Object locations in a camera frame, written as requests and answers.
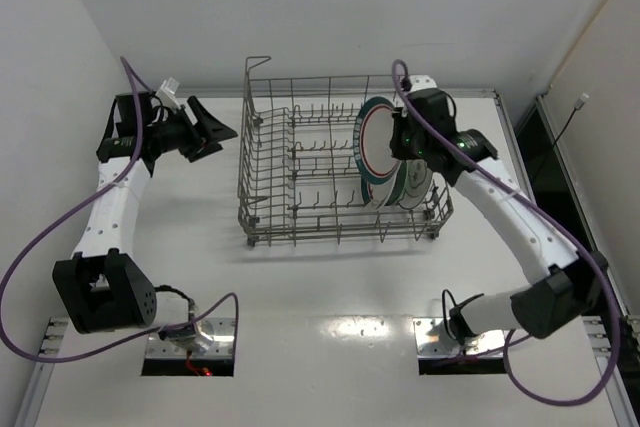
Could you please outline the white plate teal line pattern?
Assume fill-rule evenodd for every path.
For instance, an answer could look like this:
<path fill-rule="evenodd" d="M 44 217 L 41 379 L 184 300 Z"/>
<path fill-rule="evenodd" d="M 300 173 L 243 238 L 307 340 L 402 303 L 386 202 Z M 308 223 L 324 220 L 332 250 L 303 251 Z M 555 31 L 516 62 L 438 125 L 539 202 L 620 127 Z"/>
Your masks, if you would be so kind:
<path fill-rule="evenodd" d="M 433 171 L 424 160 L 407 162 L 407 175 L 404 191 L 397 205 L 403 210 L 417 208 L 425 199 L 433 179 Z"/>

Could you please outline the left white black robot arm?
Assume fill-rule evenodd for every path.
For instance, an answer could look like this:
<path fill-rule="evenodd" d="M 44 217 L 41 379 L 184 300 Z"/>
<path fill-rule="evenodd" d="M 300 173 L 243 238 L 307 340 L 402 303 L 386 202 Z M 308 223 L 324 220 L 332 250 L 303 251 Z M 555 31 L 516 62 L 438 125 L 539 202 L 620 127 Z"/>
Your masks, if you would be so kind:
<path fill-rule="evenodd" d="M 114 98 L 96 151 L 99 196 L 70 259 L 56 262 L 52 272 L 77 332 L 151 326 L 156 289 L 134 261 L 133 241 L 155 163 L 172 151 L 196 162 L 236 136 L 195 96 L 176 108 L 151 92 Z"/>

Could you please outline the metal base plate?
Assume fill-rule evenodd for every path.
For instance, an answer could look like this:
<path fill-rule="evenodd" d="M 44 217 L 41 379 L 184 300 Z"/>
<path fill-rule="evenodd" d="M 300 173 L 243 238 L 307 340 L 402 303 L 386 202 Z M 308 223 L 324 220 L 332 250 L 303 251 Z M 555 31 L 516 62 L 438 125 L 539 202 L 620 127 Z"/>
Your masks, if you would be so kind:
<path fill-rule="evenodd" d="M 149 335 L 145 358 L 177 360 L 188 352 L 196 360 L 230 359 L 233 356 L 236 321 L 208 317 L 195 326 Z"/>
<path fill-rule="evenodd" d="M 467 340 L 460 346 L 445 332 L 441 317 L 414 317 L 413 328 L 417 357 L 420 360 L 497 355 L 502 351 L 506 337 L 504 331 L 493 330 Z"/>

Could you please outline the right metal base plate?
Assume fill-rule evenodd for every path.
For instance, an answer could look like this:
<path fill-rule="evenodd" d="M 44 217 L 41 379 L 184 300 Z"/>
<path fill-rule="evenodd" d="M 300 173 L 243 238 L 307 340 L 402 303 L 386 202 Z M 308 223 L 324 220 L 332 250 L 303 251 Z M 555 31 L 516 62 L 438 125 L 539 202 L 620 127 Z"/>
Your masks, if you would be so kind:
<path fill-rule="evenodd" d="M 502 351 L 506 337 L 504 331 L 493 330 L 467 340 L 460 346 L 445 332 L 441 317 L 414 317 L 413 328 L 417 357 L 420 360 L 497 355 Z"/>

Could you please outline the green red rimmed plate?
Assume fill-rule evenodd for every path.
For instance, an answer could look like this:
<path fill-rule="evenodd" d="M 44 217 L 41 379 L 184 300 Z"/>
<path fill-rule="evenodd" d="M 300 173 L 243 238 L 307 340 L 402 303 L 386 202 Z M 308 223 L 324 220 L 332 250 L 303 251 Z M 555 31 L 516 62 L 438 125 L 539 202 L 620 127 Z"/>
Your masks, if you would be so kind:
<path fill-rule="evenodd" d="M 394 105 L 386 98 L 368 99 L 356 115 L 352 151 L 360 175 L 373 185 L 387 182 L 399 167 L 391 153 Z"/>
<path fill-rule="evenodd" d="M 394 204 L 402 191 L 401 182 L 393 177 L 383 184 L 371 184 L 365 179 L 360 182 L 363 205 L 369 209 L 380 210 Z"/>

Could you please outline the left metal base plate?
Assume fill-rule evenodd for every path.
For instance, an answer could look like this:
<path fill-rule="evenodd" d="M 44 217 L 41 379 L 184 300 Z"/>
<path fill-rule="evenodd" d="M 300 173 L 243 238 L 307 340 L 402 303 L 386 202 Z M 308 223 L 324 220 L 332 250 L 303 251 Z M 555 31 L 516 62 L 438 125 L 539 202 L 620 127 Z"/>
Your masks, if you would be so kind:
<path fill-rule="evenodd" d="M 196 360 L 230 359 L 233 356 L 236 321 L 208 317 L 195 326 L 149 335 L 145 358 L 177 360 L 188 352 Z"/>

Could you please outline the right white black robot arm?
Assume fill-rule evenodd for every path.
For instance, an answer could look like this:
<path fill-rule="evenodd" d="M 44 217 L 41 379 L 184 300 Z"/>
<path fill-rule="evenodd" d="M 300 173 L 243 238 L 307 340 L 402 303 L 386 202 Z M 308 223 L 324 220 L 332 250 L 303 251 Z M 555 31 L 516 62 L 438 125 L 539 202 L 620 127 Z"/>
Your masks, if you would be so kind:
<path fill-rule="evenodd" d="M 604 295 L 607 263 L 517 192 L 496 147 L 476 129 L 456 127 L 456 109 L 437 88 L 399 91 L 390 148 L 401 160 L 423 160 L 471 202 L 515 256 L 527 284 L 477 294 L 449 312 L 459 344 L 491 330 L 522 329 L 545 339 L 591 310 Z"/>

